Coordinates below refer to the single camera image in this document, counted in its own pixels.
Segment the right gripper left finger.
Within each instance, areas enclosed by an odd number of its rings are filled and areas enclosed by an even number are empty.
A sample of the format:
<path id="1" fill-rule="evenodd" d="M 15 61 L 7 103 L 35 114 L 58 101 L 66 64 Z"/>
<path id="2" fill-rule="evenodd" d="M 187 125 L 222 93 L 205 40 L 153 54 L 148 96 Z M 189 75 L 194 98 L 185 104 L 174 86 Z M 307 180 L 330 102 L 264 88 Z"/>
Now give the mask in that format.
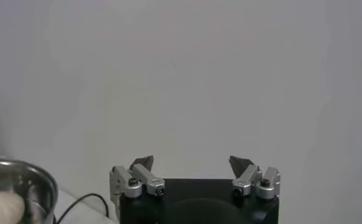
<path id="1" fill-rule="evenodd" d="M 110 200 L 116 210 L 127 204 L 163 209 L 165 179 L 151 172 L 154 156 L 136 158 L 129 167 L 114 166 L 109 171 Z"/>

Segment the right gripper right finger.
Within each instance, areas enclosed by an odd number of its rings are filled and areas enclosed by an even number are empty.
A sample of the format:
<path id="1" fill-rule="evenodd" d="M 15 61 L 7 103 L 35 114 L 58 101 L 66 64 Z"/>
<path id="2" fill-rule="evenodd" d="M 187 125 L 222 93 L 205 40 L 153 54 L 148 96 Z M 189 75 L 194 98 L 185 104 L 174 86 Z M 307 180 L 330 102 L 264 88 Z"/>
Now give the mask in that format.
<path id="1" fill-rule="evenodd" d="M 268 167 L 265 173 L 250 159 L 229 157 L 229 163 L 235 175 L 232 180 L 233 194 L 237 198 L 251 195 L 262 200 L 272 200 L 280 196 L 280 172 L 277 168 Z"/>

